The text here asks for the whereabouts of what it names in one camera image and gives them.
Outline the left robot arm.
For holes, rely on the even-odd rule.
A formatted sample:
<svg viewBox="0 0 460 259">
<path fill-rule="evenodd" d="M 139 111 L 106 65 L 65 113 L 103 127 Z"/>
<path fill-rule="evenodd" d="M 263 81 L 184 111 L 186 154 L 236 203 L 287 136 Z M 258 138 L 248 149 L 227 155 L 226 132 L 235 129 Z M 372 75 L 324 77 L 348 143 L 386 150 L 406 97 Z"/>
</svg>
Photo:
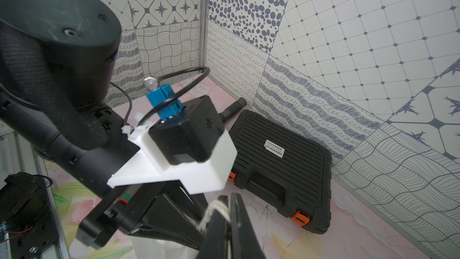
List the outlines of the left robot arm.
<svg viewBox="0 0 460 259">
<path fill-rule="evenodd" d="M 1 120 L 101 199 L 77 231 L 84 244 L 121 230 L 199 249 L 203 195 L 146 183 L 126 202 L 108 185 L 138 151 L 104 103 L 121 37 L 100 0 L 1 0 Z"/>
</svg>

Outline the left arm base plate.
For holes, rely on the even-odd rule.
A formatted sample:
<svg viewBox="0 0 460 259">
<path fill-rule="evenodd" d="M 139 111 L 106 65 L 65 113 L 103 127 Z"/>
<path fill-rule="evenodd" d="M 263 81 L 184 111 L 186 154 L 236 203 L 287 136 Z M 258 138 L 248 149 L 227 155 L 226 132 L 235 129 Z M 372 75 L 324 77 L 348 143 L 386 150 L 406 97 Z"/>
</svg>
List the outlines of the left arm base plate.
<svg viewBox="0 0 460 259">
<path fill-rule="evenodd" d="M 13 259 L 33 259 L 59 242 L 48 189 L 53 181 L 25 172 L 8 175 L 1 189 L 1 241 Z"/>
</svg>

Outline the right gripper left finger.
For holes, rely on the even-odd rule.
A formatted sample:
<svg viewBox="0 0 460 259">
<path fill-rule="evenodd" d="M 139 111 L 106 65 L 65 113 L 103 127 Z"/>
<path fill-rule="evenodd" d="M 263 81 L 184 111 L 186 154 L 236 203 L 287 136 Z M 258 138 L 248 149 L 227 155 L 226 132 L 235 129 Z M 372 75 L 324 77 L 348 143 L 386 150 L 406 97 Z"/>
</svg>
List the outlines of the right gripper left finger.
<svg viewBox="0 0 460 259">
<path fill-rule="evenodd" d="M 220 195 L 216 200 L 220 200 L 228 206 L 228 197 Z M 202 246 L 197 255 L 197 259 L 226 259 L 228 256 L 228 232 L 230 223 L 217 212 L 212 216 L 207 224 L 207 232 L 204 235 Z"/>
</svg>

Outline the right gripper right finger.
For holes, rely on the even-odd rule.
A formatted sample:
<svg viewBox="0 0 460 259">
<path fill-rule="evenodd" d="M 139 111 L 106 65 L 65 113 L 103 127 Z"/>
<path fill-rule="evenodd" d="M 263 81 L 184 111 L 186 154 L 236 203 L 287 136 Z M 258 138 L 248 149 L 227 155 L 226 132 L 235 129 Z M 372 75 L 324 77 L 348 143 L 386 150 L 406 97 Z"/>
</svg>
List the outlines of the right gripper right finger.
<svg viewBox="0 0 460 259">
<path fill-rule="evenodd" d="M 231 258 L 265 259 L 241 195 L 231 194 Z"/>
</svg>

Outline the floral pink table mat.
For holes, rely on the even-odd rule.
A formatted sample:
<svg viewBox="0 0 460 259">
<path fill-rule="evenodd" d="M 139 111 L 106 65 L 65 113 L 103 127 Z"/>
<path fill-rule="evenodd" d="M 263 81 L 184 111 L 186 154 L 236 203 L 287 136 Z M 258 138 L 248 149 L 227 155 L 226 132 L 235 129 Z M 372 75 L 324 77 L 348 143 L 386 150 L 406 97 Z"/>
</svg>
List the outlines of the floral pink table mat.
<svg viewBox="0 0 460 259">
<path fill-rule="evenodd" d="M 121 232 L 99 250 L 76 239 L 79 223 L 99 198 L 55 163 L 46 162 L 65 239 L 60 250 L 69 259 L 137 259 L 131 236 Z M 422 259 L 425 254 L 340 184 L 332 182 L 329 230 L 315 235 L 273 206 L 240 190 L 255 235 L 268 259 Z"/>
</svg>

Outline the black plastic tool case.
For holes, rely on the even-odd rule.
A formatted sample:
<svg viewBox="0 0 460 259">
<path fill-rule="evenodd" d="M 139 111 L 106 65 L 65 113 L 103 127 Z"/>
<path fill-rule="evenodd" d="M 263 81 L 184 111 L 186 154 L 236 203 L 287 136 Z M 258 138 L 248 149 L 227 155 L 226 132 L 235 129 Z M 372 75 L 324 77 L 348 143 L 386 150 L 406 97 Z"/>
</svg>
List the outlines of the black plastic tool case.
<svg viewBox="0 0 460 259">
<path fill-rule="evenodd" d="M 229 181 L 323 235 L 331 221 L 332 156 L 322 145 L 244 110 L 230 130 L 237 158 Z"/>
</svg>

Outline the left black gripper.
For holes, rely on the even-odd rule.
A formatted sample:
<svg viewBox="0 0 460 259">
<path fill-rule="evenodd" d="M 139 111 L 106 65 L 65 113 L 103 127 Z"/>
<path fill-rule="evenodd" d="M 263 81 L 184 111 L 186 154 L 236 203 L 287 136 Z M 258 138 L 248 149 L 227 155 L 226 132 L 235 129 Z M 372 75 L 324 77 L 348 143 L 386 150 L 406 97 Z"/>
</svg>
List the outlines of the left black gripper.
<svg viewBox="0 0 460 259">
<path fill-rule="evenodd" d="M 100 249 L 121 231 L 200 249 L 198 223 L 207 205 L 203 194 L 189 194 L 179 181 L 116 187 L 82 220 L 76 238 Z"/>
</svg>

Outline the white cloth soil bag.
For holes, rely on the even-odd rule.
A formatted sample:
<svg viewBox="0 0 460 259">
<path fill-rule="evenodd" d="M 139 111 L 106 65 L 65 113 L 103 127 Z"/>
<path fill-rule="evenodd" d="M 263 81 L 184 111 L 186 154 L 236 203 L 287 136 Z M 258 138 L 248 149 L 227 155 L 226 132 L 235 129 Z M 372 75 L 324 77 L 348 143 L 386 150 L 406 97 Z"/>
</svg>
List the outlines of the white cloth soil bag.
<svg viewBox="0 0 460 259">
<path fill-rule="evenodd" d="M 176 242 L 131 236 L 138 259 L 195 259 L 199 251 Z"/>
</svg>

